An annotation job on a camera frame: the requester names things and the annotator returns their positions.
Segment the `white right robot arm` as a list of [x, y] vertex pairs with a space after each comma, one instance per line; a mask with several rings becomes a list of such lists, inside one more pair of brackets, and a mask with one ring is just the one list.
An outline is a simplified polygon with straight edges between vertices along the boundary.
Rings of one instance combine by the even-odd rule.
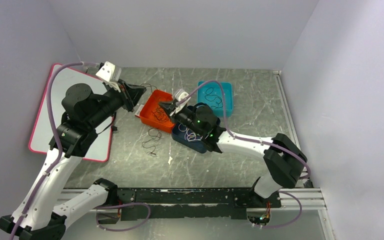
[[228, 131], [220, 125], [220, 118], [204, 103], [192, 108], [184, 106], [175, 111], [176, 101], [160, 101], [159, 107], [175, 124], [182, 124], [201, 138], [210, 152], [233, 153], [263, 160], [268, 173], [260, 176], [252, 186], [250, 202], [262, 207], [276, 191], [292, 189], [307, 166], [303, 152], [283, 133], [275, 137], [254, 137]]

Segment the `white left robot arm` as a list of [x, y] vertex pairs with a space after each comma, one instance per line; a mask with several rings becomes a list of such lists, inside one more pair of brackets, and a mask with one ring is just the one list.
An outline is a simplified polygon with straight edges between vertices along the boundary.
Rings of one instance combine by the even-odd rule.
[[61, 124], [53, 129], [40, 173], [19, 207], [0, 218], [0, 229], [21, 240], [59, 240], [90, 210], [120, 204], [117, 185], [104, 178], [65, 203], [57, 204], [57, 200], [97, 139], [97, 127], [121, 108], [132, 112], [145, 92], [144, 86], [123, 80], [104, 94], [94, 93], [85, 83], [72, 85], [62, 100]]

